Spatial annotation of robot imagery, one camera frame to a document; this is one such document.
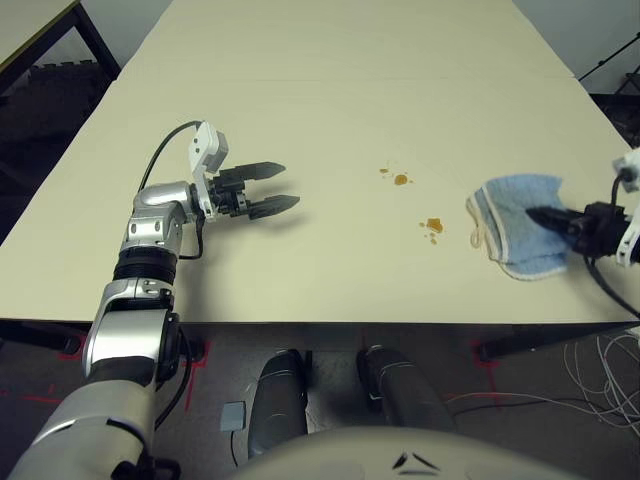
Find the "black metal cylinder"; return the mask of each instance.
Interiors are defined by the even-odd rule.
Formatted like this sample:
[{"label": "black metal cylinder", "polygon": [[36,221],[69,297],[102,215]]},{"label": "black metal cylinder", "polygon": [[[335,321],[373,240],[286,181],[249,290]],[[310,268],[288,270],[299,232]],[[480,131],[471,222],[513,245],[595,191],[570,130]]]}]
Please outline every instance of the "black metal cylinder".
[{"label": "black metal cylinder", "polygon": [[113,279],[153,278],[173,285],[177,257],[163,248],[132,247],[120,252]]}]

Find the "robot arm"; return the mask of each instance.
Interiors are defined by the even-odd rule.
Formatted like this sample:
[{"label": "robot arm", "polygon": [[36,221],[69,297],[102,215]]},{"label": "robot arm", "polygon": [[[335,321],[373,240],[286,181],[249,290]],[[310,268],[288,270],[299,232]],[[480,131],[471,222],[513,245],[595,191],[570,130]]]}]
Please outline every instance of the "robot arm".
[{"label": "robot arm", "polygon": [[113,280],[85,344],[87,384],[56,409],[12,480],[129,479],[154,470],[156,384],[176,373],[180,345],[186,343],[173,312],[182,226],[222,214],[261,218],[299,200],[246,200],[245,180],[284,170],[270,162],[222,170],[210,180],[205,174],[217,172],[227,152],[224,135],[202,122],[189,147],[195,184],[152,185],[136,195]]}]

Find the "white wire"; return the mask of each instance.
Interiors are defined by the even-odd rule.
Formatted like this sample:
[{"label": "white wire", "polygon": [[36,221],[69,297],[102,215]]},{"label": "white wire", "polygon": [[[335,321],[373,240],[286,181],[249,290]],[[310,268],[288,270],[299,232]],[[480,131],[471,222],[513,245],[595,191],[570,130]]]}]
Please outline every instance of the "white wire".
[{"label": "white wire", "polygon": [[[633,394],[631,394],[629,396],[627,401],[630,401],[633,397],[635,397],[639,393],[640,393],[640,391],[634,392]],[[607,413],[618,412],[620,410],[619,407],[616,407],[616,408],[613,408],[611,410],[603,410],[601,412],[594,413],[594,412],[591,412],[591,411],[589,411],[589,410],[587,410],[585,408],[578,407],[577,405],[573,405],[572,403],[560,402],[558,400],[553,400],[552,398],[541,397],[539,395],[532,395],[532,394],[529,394],[529,393],[510,393],[510,392],[471,392],[471,393],[463,393],[462,395],[457,395],[457,396],[455,396],[453,398],[445,400],[444,403],[449,404],[449,403],[455,402],[457,400],[461,400],[463,398],[477,397],[477,396],[483,396],[483,397],[484,396],[486,396],[486,397],[502,396],[502,397],[533,398],[533,399],[536,399],[536,400],[543,400],[545,402],[554,403],[556,405],[561,405],[563,407],[573,408],[574,410],[579,410],[582,413],[586,413],[588,415],[603,415],[603,414],[607,414]],[[636,420],[635,422],[630,422],[628,425],[618,425],[616,423],[609,422],[606,418],[605,418],[605,421],[607,423],[609,423],[611,426],[617,427],[617,428],[631,428],[631,427],[633,427],[635,425],[640,424],[640,420]]]},{"label": "white wire", "polygon": [[[640,413],[638,412],[638,409],[635,407],[635,405],[632,402],[629,402],[629,397],[627,397],[624,393],[624,390],[622,389],[622,387],[620,386],[620,384],[618,383],[618,381],[616,380],[616,377],[613,375],[613,372],[611,371],[611,368],[609,367],[609,363],[607,362],[607,353],[609,351],[609,349],[611,348],[611,345],[615,344],[617,339],[620,337],[616,337],[615,339],[611,340],[605,350],[604,353],[602,351],[602,345],[600,345],[600,337],[596,337],[596,344],[598,347],[598,355],[600,356],[600,361],[602,362],[602,367],[604,368],[604,371],[607,375],[607,378],[611,384],[611,393],[613,393],[613,398],[615,399],[615,403],[618,404],[620,407],[622,407],[622,405],[624,405],[625,403],[629,403],[629,406],[631,407],[631,409],[636,413]],[[618,393],[620,393],[620,396],[622,398],[624,398],[625,402],[621,403],[620,399],[618,398]],[[629,415],[628,412],[625,408],[621,408],[620,412],[622,413],[622,415],[624,416],[625,420],[629,423],[629,425],[631,426],[631,428],[633,429],[633,431],[635,432],[636,436],[638,438],[640,438],[640,431],[638,431],[638,429],[631,424],[631,420],[629,419]]]},{"label": "white wire", "polygon": [[[569,377],[571,377],[571,380],[573,381],[573,383],[575,383],[578,387],[580,387],[583,390],[586,390],[589,393],[605,393],[605,389],[603,389],[603,390],[592,390],[590,388],[585,387],[582,384],[582,382],[578,381],[576,379],[576,377],[573,376],[573,373],[571,372],[571,369],[569,368],[569,363],[567,362],[567,347],[568,346],[569,346],[569,344],[565,344],[564,345],[564,349],[562,351],[562,359],[564,360],[564,368],[567,370],[567,373],[569,374]],[[577,369],[578,369],[578,342],[576,342],[575,345],[574,345],[573,358],[574,358],[574,363],[575,363],[576,371],[577,371]]]},{"label": "white wire", "polygon": [[[616,337],[615,339],[612,339],[613,342],[616,342],[617,344],[617,340],[619,338],[625,337],[628,335],[621,335],[620,337]],[[564,350],[563,350],[563,360],[564,360],[564,364],[565,364],[565,368],[567,370],[567,373],[569,374],[569,376],[571,377],[571,380],[580,388],[580,390],[582,391],[582,396],[583,398],[588,402],[589,401],[589,396],[587,395],[586,392],[590,392],[590,393],[597,393],[597,394],[604,394],[607,403],[609,404],[609,406],[611,408],[617,408],[618,411],[622,411],[624,410],[624,402],[623,404],[620,404],[620,402],[616,402],[614,403],[611,398],[609,397],[609,392],[612,391],[612,387],[611,387],[611,381],[609,380],[609,375],[607,375],[607,370],[605,369],[605,366],[603,365],[603,370],[605,370],[605,375],[607,376],[607,380],[604,383],[604,387],[602,390],[592,390],[592,389],[588,389],[587,387],[584,386],[584,384],[582,383],[582,377],[580,376],[580,365],[578,362],[578,342],[576,342],[574,344],[574,363],[575,363],[575,369],[576,369],[576,377],[573,376],[571,369],[569,368],[569,365],[567,363],[567,357],[566,357],[566,351],[567,351],[567,346],[565,345]],[[608,423],[609,425],[613,425],[608,419],[604,418],[601,413],[602,412],[598,412],[593,405],[588,404],[589,408],[591,409],[591,411],[595,414],[598,415],[598,417],[600,418],[600,420],[602,420],[605,423]],[[629,416],[633,416],[633,417],[638,417],[637,415],[632,415],[632,414],[628,414]]]},{"label": "white wire", "polygon": [[611,338],[608,335],[603,335],[604,338],[611,340],[612,342],[614,342],[618,347],[620,347],[622,350],[624,350],[627,355],[629,355],[631,358],[633,358],[636,362],[640,363],[640,358],[636,357],[633,353],[631,353],[631,350],[629,350],[625,345],[623,345],[622,343],[620,343],[618,340],[620,340],[621,338],[631,338],[633,340],[635,340],[635,344],[638,345],[638,339],[636,337],[634,337],[633,335],[629,335],[629,334],[624,334],[624,335],[620,335],[617,336],[615,338]]}]

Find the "white table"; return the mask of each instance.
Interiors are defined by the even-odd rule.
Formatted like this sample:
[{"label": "white table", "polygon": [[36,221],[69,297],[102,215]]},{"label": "white table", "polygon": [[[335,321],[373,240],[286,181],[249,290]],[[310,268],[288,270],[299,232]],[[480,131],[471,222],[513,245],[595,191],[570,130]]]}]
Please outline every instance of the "white table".
[{"label": "white table", "polygon": [[[566,205],[583,208],[606,200],[610,162],[628,150],[507,0],[175,0],[0,248],[0,317],[93,318],[148,159],[191,119],[226,133],[226,167],[287,166],[250,199],[301,201],[207,226],[204,258],[178,268],[184,321],[628,319],[580,258],[519,282],[470,245],[465,199],[486,180],[559,175]],[[189,179],[190,135],[151,183]],[[445,226],[435,246],[427,217]],[[637,301],[640,269],[602,264]]]}]

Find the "blue cloth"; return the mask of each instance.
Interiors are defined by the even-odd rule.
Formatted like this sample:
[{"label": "blue cloth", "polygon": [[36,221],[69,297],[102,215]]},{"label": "blue cloth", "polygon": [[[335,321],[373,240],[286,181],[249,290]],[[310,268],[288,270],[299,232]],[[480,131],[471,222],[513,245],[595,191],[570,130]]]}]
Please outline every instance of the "blue cloth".
[{"label": "blue cloth", "polygon": [[549,175],[513,175],[485,183],[467,200],[477,225],[472,237],[479,247],[487,242],[489,258],[510,276],[537,280],[567,269],[569,244],[563,237],[535,223],[526,210],[553,207],[564,210],[558,190],[562,179]]}]

